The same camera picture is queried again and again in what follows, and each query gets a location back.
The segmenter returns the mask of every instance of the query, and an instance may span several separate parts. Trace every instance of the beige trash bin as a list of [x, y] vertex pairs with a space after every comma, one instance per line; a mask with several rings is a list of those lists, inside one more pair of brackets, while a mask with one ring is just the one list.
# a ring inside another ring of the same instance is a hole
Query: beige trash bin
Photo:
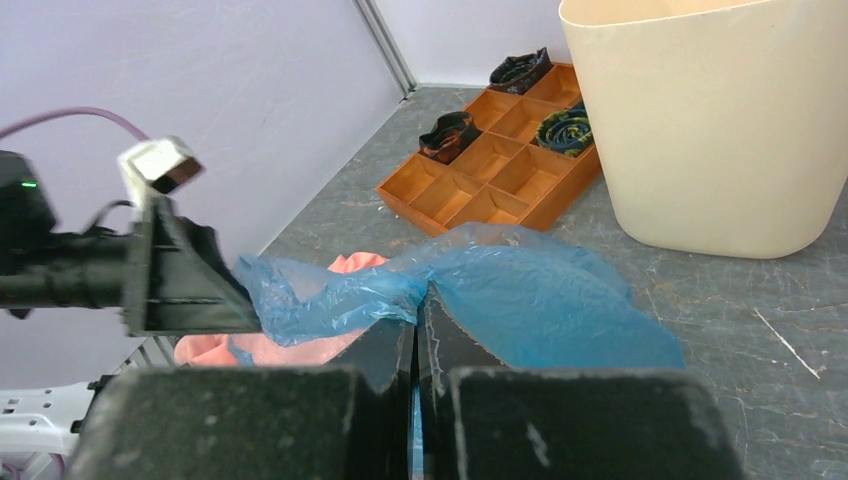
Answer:
[[821, 235], [848, 177], [848, 0], [563, 0], [616, 218], [750, 258]]

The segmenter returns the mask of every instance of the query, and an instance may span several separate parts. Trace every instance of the orange towel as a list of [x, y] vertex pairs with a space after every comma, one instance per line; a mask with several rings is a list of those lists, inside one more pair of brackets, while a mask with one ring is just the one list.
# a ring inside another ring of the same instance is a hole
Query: orange towel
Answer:
[[[357, 252], [350, 257], [339, 255], [328, 270], [350, 273], [376, 267], [386, 259], [376, 253]], [[353, 343], [363, 330], [332, 338], [318, 338], [293, 347], [281, 347], [263, 333], [232, 335], [233, 343], [253, 356], [256, 365], [321, 365]], [[203, 366], [238, 365], [227, 348], [231, 335], [190, 335], [180, 339], [174, 349], [177, 363]]]

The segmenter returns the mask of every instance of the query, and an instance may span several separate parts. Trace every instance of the orange tray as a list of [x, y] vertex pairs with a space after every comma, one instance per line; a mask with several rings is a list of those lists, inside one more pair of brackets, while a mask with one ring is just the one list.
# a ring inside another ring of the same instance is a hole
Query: orange tray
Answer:
[[579, 101], [567, 64], [554, 64], [524, 95], [483, 90], [465, 107], [483, 131], [477, 140], [447, 166], [414, 153], [377, 193], [429, 235], [472, 221], [547, 230], [601, 173], [594, 143], [577, 158], [536, 143], [545, 117]]

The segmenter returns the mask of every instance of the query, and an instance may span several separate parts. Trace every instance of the gray countertop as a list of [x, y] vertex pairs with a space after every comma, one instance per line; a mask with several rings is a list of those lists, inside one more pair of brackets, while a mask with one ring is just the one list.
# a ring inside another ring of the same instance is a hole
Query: gray countertop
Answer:
[[[328, 265], [356, 251], [392, 257], [426, 240], [374, 188], [439, 115], [477, 92], [414, 93], [265, 253]], [[749, 478], [848, 479], [846, 222], [843, 195], [822, 237], [781, 260], [662, 250], [619, 228], [600, 180], [549, 233], [601, 254], [632, 286], [636, 307], [678, 336]]]

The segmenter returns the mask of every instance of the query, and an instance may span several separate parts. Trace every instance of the blue plastic bag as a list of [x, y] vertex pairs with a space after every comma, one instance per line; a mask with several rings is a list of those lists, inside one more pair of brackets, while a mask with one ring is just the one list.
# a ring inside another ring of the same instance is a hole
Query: blue plastic bag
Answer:
[[[242, 257], [263, 331], [282, 346], [367, 328], [416, 323], [434, 284], [449, 313], [512, 367], [683, 368], [676, 338], [631, 305], [615, 269], [590, 250], [522, 227], [471, 223], [377, 268], [337, 274], [272, 257]], [[240, 363], [248, 352], [232, 343]], [[416, 391], [413, 472], [423, 470]]]

